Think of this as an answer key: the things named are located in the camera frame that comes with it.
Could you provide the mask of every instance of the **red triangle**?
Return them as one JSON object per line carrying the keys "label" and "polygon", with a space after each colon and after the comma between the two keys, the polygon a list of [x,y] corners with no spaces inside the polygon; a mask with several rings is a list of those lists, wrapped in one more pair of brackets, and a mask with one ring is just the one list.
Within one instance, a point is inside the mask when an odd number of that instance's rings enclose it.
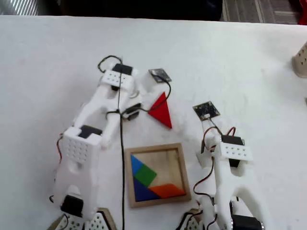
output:
{"label": "red triangle", "polygon": [[[166,99],[165,92],[161,94],[161,96],[158,98],[158,100],[152,105],[152,108],[155,108],[157,105],[159,105],[163,100]],[[166,125],[169,128],[172,128],[171,118],[169,116],[167,101],[165,101],[162,105],[160,105],[157,109],[154,109],[152,111],[149,111],[148,114],[158,121],[160,121],[162,124]]]}

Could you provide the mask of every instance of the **wooden frame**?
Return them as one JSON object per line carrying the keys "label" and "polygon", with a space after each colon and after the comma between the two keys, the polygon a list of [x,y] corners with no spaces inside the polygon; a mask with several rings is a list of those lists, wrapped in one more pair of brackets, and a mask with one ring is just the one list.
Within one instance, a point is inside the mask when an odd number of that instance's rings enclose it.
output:
{"label": "wooden frame", "polygon": [[[178,161],[179,170],[180,170],[179,176],[182,181],[182,187],[184,191],[186,192],[186,194],[181,195],[181,196],[170,197],[170,198],[161,198],[161,199],[137,202],[135,199],[135,192],[134,192],[131,155],[138,154],[138,153],[150,154],[153,152],[166,152],[167,153],[168,151],[174,151],[174,150],[177,152],[177,161]],[[144,207],[144,206],[191,200],[191,193],[189,189],[187,170],[186,170],[186,166],[184,162],[184,156],[183,156],[181,143],[126,149],[126,168],[127,168],[128,197],[129,197],[130,207]]]}

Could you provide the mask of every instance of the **floor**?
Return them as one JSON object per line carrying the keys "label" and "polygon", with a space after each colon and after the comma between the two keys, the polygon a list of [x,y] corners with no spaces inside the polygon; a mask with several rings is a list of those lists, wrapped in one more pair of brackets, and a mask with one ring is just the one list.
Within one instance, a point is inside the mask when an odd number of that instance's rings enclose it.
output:
{"label": "floor", "polygon": [[224,0],[221,21],[297,24],[299,0]]}

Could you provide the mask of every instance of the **green tangram piece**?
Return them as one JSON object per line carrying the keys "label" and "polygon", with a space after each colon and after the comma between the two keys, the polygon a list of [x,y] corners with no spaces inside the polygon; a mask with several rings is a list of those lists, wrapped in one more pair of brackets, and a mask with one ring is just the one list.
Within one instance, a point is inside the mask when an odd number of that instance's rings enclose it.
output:
{"label": "green tangram piece", "polygon": [[154,180],[157,174],[146,165],[143,165],[138,172],[134,175],[135,179],[141,182],[144,186],[148,187]]}

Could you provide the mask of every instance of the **tangram puzzle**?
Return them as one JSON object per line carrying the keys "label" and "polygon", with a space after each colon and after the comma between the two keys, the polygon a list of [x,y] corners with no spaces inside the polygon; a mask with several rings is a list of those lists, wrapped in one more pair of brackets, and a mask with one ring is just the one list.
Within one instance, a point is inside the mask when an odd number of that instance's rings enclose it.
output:
{"label": "tangram puzzle", "polygon": [[128,149],[127,168],[132,207],[190,200],[181,144]]}

